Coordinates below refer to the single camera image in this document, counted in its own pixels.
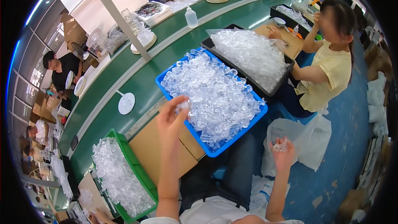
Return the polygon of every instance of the black t-shirt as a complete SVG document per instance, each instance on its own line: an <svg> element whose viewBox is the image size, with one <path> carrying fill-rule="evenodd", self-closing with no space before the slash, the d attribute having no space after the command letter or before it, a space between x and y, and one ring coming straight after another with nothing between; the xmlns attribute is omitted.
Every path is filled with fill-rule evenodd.
<svg viewBox="0 0 398 224"><path fill-rule="evenodd" d="M73 53L67 53L63 57L59 58L59 61L61 62L62 72L57 73L53 71L51 79L57 92L65 92L65 83L67 82L69 71L73 71L73 73L77 75L79 72L80 59Z"/></svg>

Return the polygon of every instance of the blue and white bowl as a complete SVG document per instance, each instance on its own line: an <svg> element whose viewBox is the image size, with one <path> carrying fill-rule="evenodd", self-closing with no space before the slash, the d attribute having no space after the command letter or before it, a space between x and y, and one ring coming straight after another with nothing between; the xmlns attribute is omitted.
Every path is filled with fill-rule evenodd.
<svg viewBox="0 0 398 224"><path fill-rule="evenodd" d="M275 22L275 25L280 28L284 27L286 24L285 20L278 18L278 17L274 17L274 22Z"/></svg>

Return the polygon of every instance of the blue plastic tray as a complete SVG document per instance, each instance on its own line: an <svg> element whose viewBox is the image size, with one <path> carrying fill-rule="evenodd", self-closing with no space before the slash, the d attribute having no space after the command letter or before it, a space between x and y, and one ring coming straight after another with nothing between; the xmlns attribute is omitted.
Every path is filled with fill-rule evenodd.
<svg viewBox="0 0 398 224"><path fill-rule="evenodd" d="M209 51L205 50L204 52L206 52L209 57L211 57L212 59L217 59L217 57L215 57L212 53L210 53ZM187 60L188 57L183 57L180 61L185 61ZM160 85L160 83L163 81L164 76L166 75L166 73L170 70L172 70L173 67L175 67L176 64L173 64L172 66L170 66L169 68L167 68L164 72L162 72L158 77L156 77L155 82L158 85L158 87L160 88L160 90L162 91L162 93L164 94L164 96L167 98L167 100L171 100L173 97L171 97L169 95L169 93L166 91L166 89L164 87L162 87ZM254 92L251 91L252 95L254 96L254 98L257 101L260 101L261 98ZM266 114L266 112L268 111L268 107L267 105L260 105L260 110L261 112L258 113L250 122L249 127L247 128L243 128L242 130L240 130L231 140L229 140L228 142L224 142L221 147L215 151L212 150L211 147L209 147L205 142L202 142L200 139L200 135L201 135L201 131L197 132L195 131L195 129L193 128L193 126L188 122L185 121L185 125L188 128L188 130L191 132L192 136L196 139L196 141L199 143L199 145L203 148L203 150L205 151L205 153L207 154L207 156L209 157L216 157L218 155L220 155L223 151L225 151L228 147L230 147L236 140L238 140L240 137L242 137L243 134L245 134L252 126L254 126L254 124L261 119L261 117L264 116L264 114Z"/></svg>

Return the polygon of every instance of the jeans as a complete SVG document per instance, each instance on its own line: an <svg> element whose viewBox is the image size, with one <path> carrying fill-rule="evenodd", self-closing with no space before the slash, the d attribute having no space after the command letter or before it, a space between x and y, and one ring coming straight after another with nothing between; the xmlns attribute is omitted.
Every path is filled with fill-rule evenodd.
<svg viewBox="0 0 398 224"><path fill-rule="evenodd" d="M286 108L286 110L294 117L296 118L310 117L313 114L313 112L304 110L304 108L300 104L300 99L304 95L304 93L297 95L295 91L295 87L297 87L300 81L295 80L291 74L289 74L289 79L294 85L294 87L292 87L288 83L288 78L286 78L286 80L282 83L282 85L273 95L273 98L280 101L283 104L283 106Z"/></svg>
<svg viewBox="0 0 398 224"><path fill-rule="evenodd" d="M256 142L246 132L227 150L215 158L204 157L189 172L181 177L182 204L180 214L192 204L212 196L221 196L243 206L249 211L251 181L256 163ZM211 175L220 166L226 166L222 180Z"/></svg>

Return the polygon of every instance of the green plastic tray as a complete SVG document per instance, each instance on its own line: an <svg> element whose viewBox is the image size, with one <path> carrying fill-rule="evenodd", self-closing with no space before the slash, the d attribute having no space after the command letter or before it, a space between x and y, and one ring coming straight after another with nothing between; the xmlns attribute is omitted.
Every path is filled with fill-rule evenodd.
<svg viewBox="0 0 398 224"><path fill-rule="evenodd" d="M123 220L130 224L133 221L135 221L141 217L144 217L147 214L151 213L152 211L156 210L156 208L158 206L158 189L157 189L156 185L152 182L152 180L149 178L147 172L144 170L141 163L138 161L137 157L135 156L134 152L132 151L131 147L129 146L129 142L126 140L126 137L120 133L117 133L114 129L111 129L108 132L108 134L105 136L105 138L106 137L116 138L117 143L119 144L119 147L122 150L123 155L127 160L127 163L130 165L130 167L131 167L132 171L134 172L135 176L137 177L137 179L141 182L141 185L148 192L148 194L152 198L152 200L156 203L155 206L144 211L143 213L141 213L135 217L130 217L129 214L127 214L124 207L122 207L120 205L120 203L115 204L112 202L113 205L115 206L116 211L123 218Z"/></svg>

